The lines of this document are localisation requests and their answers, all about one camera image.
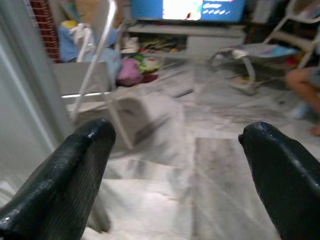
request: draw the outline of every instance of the white chair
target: white chair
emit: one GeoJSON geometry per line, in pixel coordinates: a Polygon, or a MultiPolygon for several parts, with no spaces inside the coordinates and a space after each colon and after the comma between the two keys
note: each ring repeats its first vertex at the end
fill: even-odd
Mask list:
{"type": "Polygon", "coordinates": [[[245,44],[219,49],[209,60],[209,64],[213,67],[218,67],[221,55],[227,55],[228,58],[231,58],[232,60],[236,59],[242,61],[246,67],[249,80],[245,84],[233,82],[231,86],[248,95],[255,94],[258,87],[256,82],[256,72],[252,62],[265,63],[275,60],[278,61],[279,59],[285,60],[289,56],[296,55],[298,53],[297,49],[300,49],[304,52],[304,56],[298,63],[297,68],[305,67],[319,43],[319,34],[317,34],[314,39],[307,39],[284,32],[281,29],[288,20],[304,24],[315,24],[320,22],[320,16],[309,18],[308,16],[303,15],[301,11],[298,11],[298,9],[301,8],[312,8],[313,5],[318,4],[318,2],[318,0],[291,0],[286,8],[285,17],[274,28],[272,33],[264,40],[263,43],[245,44]],[[270,44],[271,40],[285,42],[292,47],[282,47],[270,44]],[[275,55],[265,54],[275,50],[276,48],[279,50],[281,49],[281,53],[275,55]]]}
{"type": "Polygon", "coordinates": [[[110,37],[117,12],[115,0],[101,0],[92,24],[96,34],[97,47],[91,62],[58,63],[54,70],[60,85],[62,97],[75,98],[71,119],[75,121],[85,96],[100,95],[110,111],[113,123],[129,149],[133,148],[114,104],[115,81],[111,78],[106,62],[101,62],[101,54],[110,37]]]}

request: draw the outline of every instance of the tv screen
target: tv screen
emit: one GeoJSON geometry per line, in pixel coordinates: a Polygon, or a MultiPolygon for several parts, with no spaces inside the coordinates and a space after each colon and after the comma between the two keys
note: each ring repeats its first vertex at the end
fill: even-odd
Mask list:
{"type": "Polygon", "coordinates": [[[246,0],[131,0],[134,19],[239,22],[246,0]]]}

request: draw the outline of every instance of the pink bag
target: pink bag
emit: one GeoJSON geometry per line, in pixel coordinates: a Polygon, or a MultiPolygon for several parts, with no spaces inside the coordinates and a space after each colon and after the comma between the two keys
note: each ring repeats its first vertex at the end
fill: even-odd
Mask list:
{"type": "Polygon", "coordinates": [[[117,75],[117,83],[120,86],[131,87],[141,83],[143,76],[139,72],[138,63],[132,58],[121,60],[121,70],[117,75]]]}

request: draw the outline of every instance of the black rubber grip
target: black rubber grip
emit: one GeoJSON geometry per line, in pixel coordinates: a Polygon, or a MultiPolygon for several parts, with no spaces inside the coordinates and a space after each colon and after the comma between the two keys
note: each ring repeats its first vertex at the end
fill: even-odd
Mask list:
{"type": "Polygon", "coordinates": [[[70,135],[0,210],[0,237],[80,240],[115,139],[104,119],[70,135]]]}
{"type": "Polygon", "coordinates": [[[284,240],[320,239],[320,163],[296,140],[258,122],[239,136],[256,190],[284,240]]]}

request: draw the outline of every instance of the blue cloth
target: blue cloth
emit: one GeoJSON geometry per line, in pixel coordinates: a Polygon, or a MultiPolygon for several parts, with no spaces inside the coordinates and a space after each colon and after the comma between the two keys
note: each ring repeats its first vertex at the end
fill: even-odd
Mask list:
{"type": "Polygon", "coordinates": [[[60,58],[67,63],[78,56],[78,49],[73,38],[69,35],[69,29],[60,26],[58,29],[60,58]]]}
{"type": "MultiPolygon", "coordinates": [[[[79,51],[74,43],[72,36],[70,36],[69,34],[69,29],[64,26],[60,26],[58,29],[58,37],[61,60],[67,63],[73,59],[76,59],[79,54],[79,51]]],[[[117,42],[117,38],[118,30],[113,29],[105,46],[109,47],[110,45],[115,44],[117,42]]]]}
{"type": "MultiPolygon", "coordinates": [[[[84,58],[84,62],[91,62],[93,57],[93,54],[88,53],[84,58]]],[[[107,72],[111,77],[112,83],[115,84],[121,69],[121,55],[116,50],[106,47],[103,49],[99,61],[107,63],[107,72]]]]}

